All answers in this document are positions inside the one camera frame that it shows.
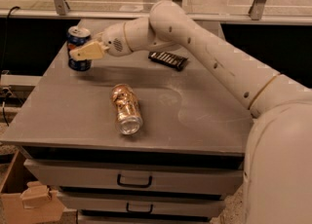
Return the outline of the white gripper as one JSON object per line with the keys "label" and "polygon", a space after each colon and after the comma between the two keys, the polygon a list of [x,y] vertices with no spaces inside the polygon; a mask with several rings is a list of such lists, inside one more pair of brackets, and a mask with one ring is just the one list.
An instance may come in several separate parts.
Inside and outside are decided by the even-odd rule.
{"label": "white gripper", "polygon": [[90,41],[69,52],[76,61],[100,59],[106,51],[112,56],[126,56],[133,51],[128,45],[125,34],[125,23],[117,23],[108,26],[102,32],[95,35],[97,41]]}

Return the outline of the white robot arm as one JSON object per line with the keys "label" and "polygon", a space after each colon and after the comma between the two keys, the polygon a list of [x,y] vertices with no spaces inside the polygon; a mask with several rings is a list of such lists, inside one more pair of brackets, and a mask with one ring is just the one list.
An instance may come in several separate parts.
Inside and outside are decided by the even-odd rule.
{"label": "white robot arm", "polygon": [[172,1],[107,27],[71,51],[76,60],[179,44],[255,119],[243,183],[244,224],[312,224],[312,91],[199,26]]}

